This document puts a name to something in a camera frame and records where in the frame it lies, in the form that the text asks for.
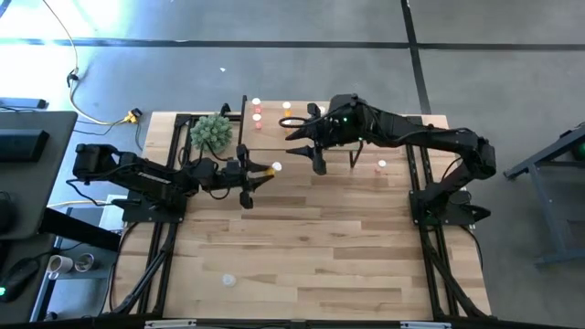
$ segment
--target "white cable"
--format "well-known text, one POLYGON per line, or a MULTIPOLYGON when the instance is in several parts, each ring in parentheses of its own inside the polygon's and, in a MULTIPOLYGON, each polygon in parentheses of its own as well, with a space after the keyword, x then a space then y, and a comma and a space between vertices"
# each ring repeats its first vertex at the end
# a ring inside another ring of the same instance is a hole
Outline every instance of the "white cable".
MULTIPOLYGON (((71 71, 71 73, 75 76, 77 76, 77 73, 80 70, 80 61, 79 61, 79 56, 77 54, 77 48, 75 47, 75 43, 73 43, 73 38, 71 37, 71 34, 69 33, 69 31, 67 30, 67 28, 65 27, 65 25, 63 24, 63 22, 61 21, 61 19, 57 16, 57 14, 55 13, 55 11, 53 10, 53 8, 51 8, 50 5, 48 5, 46 0, 43 0, 43 3, 47 6, 48 10, 51 12, 51 14, 53 14, 53 16, 57 19, 58 23, 61 24, 61 27, 63 27, 63 30, 65 31, 65 33, 67 34, 67 38, 69 39, 69 42, 71 43, 71 46, 73 47, 73 53, 75 54, 75 68, 73 69, 73 71, 71 71)), ((74 92, 74 87, 73 85, 75 84, 75 80, 70 81, 70 85, 69 85, 69 102, 71 103, 71 106, 73 107, 73 109, 75 109, 75 111, 81 115, 82 117, 101 124, 101 125, 114 125, 114 124, 118 124, 121 122, 103 122, 100 120, 97 120, 95 118, 92 118, 91 116, 89 116, 88 114, 86 114, 84 111, 82 111, 73 101, 73 92, 74 92)))
MULTIPOLYGON (((95 202, 101 204, 101 205, 105 205, 106 202, 105 201, 101 201, 101 200, 95 200, 95 202)), ((93 202, 89 201, 89 200, 82 200, 82 201, 65 201, 65 202, 59 202, 56 204, 52 204, 52 205, 48 205, 47 207, 64 207, 64 206, 69 206, 69 205, 84 205, 84 204, 93 204, 93 202)))

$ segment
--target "yellow plug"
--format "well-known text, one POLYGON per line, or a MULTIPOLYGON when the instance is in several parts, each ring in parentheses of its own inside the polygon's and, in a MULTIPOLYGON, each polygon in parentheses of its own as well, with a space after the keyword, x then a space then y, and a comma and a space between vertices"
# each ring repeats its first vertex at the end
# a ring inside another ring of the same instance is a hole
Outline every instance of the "yellow plug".
POLYGON ((124 117, 124 120, 122 120, 123 122, 129 122, 129 123, 138 123, 138 120, 140 119, 140 117, 143 115, 142 111, 138 110, 138 109, 134 109, 131 111, 128 111, 128 115, 126 115, 126 117, 124 117))

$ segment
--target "white cup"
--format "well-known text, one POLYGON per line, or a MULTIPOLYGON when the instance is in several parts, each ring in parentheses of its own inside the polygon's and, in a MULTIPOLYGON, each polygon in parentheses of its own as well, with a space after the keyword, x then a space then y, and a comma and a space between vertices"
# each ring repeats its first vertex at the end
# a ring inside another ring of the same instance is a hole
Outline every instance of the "white cup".
POLYGON ((53 255, 48 259, 47 272, 67 273, 73 268, 73 260, 69 257, 53 255))

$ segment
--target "green succulent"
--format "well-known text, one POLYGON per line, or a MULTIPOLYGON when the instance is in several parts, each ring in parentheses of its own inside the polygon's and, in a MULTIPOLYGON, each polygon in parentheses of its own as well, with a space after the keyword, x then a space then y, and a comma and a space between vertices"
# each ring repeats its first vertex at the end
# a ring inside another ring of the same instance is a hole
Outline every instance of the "green succulent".
POLYGON ((197 149, 208 150, 208 146, 215 153, 223 152, 231 143, 231 123, 226 117, 219 114, 202 117, 191 129, 191 143, 197 149))

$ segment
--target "small cup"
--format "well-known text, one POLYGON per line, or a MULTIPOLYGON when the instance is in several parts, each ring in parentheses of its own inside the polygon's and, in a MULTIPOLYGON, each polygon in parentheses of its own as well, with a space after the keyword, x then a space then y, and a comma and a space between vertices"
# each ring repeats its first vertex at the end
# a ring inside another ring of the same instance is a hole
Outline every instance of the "small cup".
POLYGON ((95 258, 90 253, 84 253, 75 260, 75 271, 86 272, 98 267, 95 258))
POLYGON ((53 255, 48 259, 47 272, 67 273, 73 268, 73 260, 69 257, 53 255))

